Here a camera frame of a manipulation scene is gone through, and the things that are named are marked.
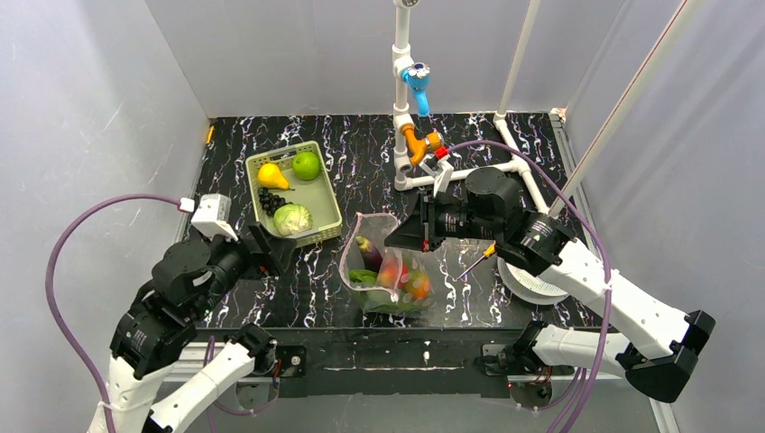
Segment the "green plastic basket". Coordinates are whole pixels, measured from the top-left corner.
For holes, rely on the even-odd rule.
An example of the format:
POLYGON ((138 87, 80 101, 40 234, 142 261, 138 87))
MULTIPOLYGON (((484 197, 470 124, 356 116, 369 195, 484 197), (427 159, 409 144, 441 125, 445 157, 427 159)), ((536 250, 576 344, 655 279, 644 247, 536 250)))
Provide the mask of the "green plastic basket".
POLYGON ((336 202, 325 164, 318 143, 315 141, 289 145, 275 151, 250 156, 245 160, 253 199, 255 220, 261 223, 271 234, 294 239, 298 247, 316 244, 341 235, 342 216, 336 202), (313 152, 322 162, 322 171, 312 181, 298 179, 292 169, 293 158, 301 152, 313 152), (313 228, 298 235, 281 236, 274 227, 272 216, 266 216, 257 198, 260 184, 256 178, 259 168, 266 162, 277 164, 292 190, 270 189, 271 192, 285 198, 289 203, 300 204, 309 209, 313 216, 313 228))

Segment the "red pepper toy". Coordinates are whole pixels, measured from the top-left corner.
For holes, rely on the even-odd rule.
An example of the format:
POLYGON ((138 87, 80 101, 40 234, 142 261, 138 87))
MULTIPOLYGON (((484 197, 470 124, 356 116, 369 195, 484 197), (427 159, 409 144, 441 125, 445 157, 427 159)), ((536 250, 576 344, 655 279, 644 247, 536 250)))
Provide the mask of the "red pepper toy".
POLYGON ((410 279, 410 269, 403 262, 384 263, 378 272, 376 283, 384 288, 398 289, 410 279))

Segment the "purple eggplant toy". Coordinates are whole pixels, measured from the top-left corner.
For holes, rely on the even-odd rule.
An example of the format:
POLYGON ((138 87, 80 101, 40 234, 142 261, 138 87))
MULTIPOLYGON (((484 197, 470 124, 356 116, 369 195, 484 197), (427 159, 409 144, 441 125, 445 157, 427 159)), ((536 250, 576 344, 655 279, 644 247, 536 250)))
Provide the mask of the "purple eggplant toy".
POLYGON ((379 272, 383 264, 383 255, 380 250, 364 236, 358 235, 355 242, 364 262, 364 268, 370 272, 379 272))

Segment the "clear zip top bag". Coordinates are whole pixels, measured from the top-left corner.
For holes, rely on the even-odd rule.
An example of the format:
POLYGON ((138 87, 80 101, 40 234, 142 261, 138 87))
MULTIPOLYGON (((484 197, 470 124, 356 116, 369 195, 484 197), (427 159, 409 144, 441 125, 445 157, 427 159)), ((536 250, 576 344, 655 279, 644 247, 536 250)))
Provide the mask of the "clear zip top bag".
POLYGON ((365 313, 413 316, 435 304, 424 254, 383 244, 398 225, 399 220, 388 213, 355 215, 338 270, 365 313))

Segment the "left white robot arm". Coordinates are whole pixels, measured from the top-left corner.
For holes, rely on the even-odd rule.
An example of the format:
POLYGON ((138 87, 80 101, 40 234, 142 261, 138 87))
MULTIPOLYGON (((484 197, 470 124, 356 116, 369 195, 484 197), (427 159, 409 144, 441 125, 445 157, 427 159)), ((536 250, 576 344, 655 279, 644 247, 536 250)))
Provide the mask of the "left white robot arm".
POLYGON ((247 375, 276 378, 277 340, 250 323, 236 330, 198 373, 170 396, 156 395, 197 323, 242 280, 282 276, 297 247, 261 224, 245 235, 207 238, 194 230, 170 246, 119 320, 110 344, 106 395, 91 432, 183 432, 229 387, 247 375))

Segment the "yellow pear toy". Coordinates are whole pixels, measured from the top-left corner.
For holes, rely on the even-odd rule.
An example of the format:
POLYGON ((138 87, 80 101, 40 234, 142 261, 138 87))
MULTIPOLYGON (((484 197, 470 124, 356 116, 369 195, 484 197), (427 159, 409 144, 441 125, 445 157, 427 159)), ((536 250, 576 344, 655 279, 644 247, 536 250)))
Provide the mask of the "yellow pear toy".
POLYGON ((261 187, 266 189, 292 190, 290 182, 283 175, 280 167, 272 162, 262 165, 256 176, 261 187))

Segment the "orange toy fruit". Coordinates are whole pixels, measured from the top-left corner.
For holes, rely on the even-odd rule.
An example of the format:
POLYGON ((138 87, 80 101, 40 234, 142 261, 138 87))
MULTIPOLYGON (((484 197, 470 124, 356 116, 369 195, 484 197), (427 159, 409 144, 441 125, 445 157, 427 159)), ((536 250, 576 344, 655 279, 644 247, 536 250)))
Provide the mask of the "orange toy fruit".
POLYGON ((426 273, 410 273, 410 279, 404 283, 403 288, 414 300, 426 299, 431 292, 429 276, 426 273))

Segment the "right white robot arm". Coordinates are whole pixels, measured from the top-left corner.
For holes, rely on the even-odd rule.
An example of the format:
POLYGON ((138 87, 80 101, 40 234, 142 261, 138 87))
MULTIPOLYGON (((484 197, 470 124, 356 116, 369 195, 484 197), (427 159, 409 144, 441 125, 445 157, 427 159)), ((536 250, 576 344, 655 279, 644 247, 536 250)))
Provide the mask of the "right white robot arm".
POLYGON ((602 333, 529 323, 493 357, 499 369, 585 367, 622 377, 653 400, 676 401, 714 330, 714 318, 653 298, 612 269, 603 254, 592 253, 572 229, 524 207, 521 193, 521 185, 500 170, 474 170, 463 198, 419 195, 384 243, 430 252, 448 238, 487 240, 509 265, 600 312, 602 333))

